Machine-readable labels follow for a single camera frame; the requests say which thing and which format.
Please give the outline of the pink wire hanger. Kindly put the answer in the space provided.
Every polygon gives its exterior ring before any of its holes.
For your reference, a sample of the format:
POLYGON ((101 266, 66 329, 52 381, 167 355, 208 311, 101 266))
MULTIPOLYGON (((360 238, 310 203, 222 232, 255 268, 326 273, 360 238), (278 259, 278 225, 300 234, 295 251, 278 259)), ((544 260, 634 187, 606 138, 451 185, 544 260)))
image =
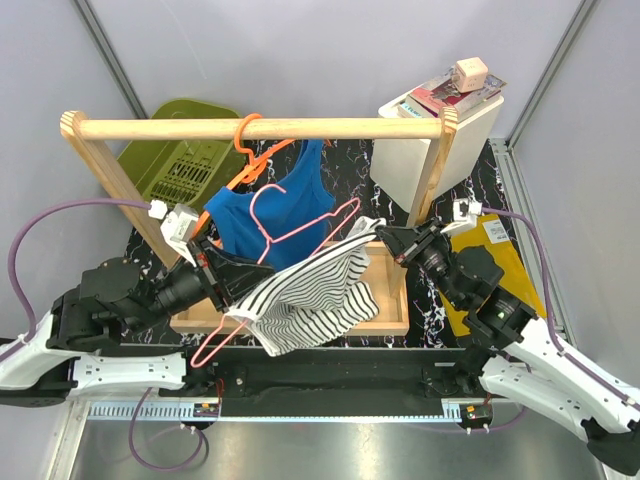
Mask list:
MULTIPOLYGON (((291 237, 294 237, 295 235, 298 235, 299 233, 301 233, 302 231, 316 225, 319 224, 321 222, 323 222, 324 220, 330 219, 330 218, 335 218, 337 217, 340 213, 342 213, 347 207, 352 206, 353 207, 353 211, 351 213, 349 213, 339 224, 338 226, 331 231, 331 233, 317 246, 317 248, 312 252, 312 254, 316 254, 318 253, 334 236, 335 234, 358 212, 358 210, 360 209, 361 206, 361 201, 359 198, 351 198, 350 200, 344 202, 343 204, 341 204, 335 211, 333 212, 328 212, 325 213, 323 215, 318 216, 317 218, 314 218, 313 220, 299 226, 298 228, 289 231, 288 233, 281 235, 279 237, 272 237, 269 232, 267 231, 267 229, 264 227, 264 225, 262 224, 261 220, 259 219, 259 216, 256 214, 255 212, 255 207, 257 205, 257 201, 258 199, 267 191, 269 190, 273 190, 275 189, 276 191, 278 191, 279 193, 285 194, 287 192, 286 189, 284 189, 283 187, 277 185, 277 184, 268 184, 264 187, 262 187, 261 189, 258 190, 257 193, 254 194, 254 197, 251 200, 250 203, 250 208, 249 208, 249 213, 250 216, 252 218, 252 220, 254 221, 254 223, 256 224, 258 230, 260 231, 260 233, 262 234, 262 236, 265 239, 265 248, 261 254, 261 256, 258 259, 258 264, 261 264, 265 258, 267 257, 271 247, 274 244, 278 244, 281 243, 284 240, 287 240, 291 237)), ((198 349, 196 350, 196 352, 192 355, 189 365, 195 369, 198 368, 202 368, 203 366, 205 366, 207 363, 209 363, 214 356, 232 339, 234 338, 241 330, 243 330, 248 324, 249 324, 249 319, 244 318, 239 325, 231 332, 229 333, 217 346, 214 347, 214 349, 208 353, 205 357, 201 358, 201 355, 204 353, 205 348, 209 345, 209 343, 211 342, 211 340, 217 336, 220 331, 222 330, 222 328, 224 327, 225 324, 225 320, 227 317, 230 317, 229 314, 223 314, 218 327, 212 332, 210 333, 205 340, 200 344, 200 346, 198 347, 198 349)))

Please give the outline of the striped white tank top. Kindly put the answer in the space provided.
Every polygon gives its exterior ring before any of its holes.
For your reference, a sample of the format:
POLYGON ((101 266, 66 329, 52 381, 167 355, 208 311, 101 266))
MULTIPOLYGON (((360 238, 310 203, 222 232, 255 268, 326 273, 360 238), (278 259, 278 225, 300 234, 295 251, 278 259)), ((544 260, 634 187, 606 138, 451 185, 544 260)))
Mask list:
POLYGON ((321 346, 376 317, 380 308, 362 279, 365 246, 383 218, 358 218, 346 236, 261 282, 227 315, 244 322, 271 357, 321 346))

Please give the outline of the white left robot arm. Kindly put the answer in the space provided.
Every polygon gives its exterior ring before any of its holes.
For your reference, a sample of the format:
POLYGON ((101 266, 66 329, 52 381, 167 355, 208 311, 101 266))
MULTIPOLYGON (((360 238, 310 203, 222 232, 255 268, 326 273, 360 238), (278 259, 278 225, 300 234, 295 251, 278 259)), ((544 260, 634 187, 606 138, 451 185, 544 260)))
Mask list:
POLYGON ((1 402, 37 408, 88 393, 134 393, 156 388, 165 397, 203 396, 216 372, 188 364, 181 352, 158 356, 116 355, 124 330, 140 332, 168 321, 202 300, 219 312, 271 277, 260 265, 192 240, 192 260, 180 259, 151 279, 124 257, 104 261, 82 274, 37 323, 34 333, 1 346, 1 402))

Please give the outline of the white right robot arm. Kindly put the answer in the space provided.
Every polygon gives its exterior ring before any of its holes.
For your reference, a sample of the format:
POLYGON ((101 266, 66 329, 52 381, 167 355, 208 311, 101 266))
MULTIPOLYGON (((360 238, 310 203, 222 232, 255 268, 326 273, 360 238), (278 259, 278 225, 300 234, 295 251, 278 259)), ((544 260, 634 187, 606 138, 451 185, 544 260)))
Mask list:
POLYGON ((454 251, 438 221, 383 226, 377 236, 403 267, 420 268, 449 304, 465 314, 476 344, 456 363, 466 396, 484 390, 518 402, 582 440, 602 464, 639 472, 639 390, 605 371, 531 306, 503 288, 503 269, 483 245, 454 251))

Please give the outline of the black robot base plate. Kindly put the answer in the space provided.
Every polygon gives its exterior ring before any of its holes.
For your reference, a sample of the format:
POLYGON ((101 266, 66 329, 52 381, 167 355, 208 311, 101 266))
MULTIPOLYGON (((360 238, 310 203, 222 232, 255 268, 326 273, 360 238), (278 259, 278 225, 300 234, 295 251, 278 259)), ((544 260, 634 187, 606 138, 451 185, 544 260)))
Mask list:
POLYGON ((461 349, 314 348, 270 357, 225 347, 213 365, 189 369, 177 398, 221 393, 223 419, 339 417, 418 419, 444 399, 483 399, 479 383, 454 371, 461 349))

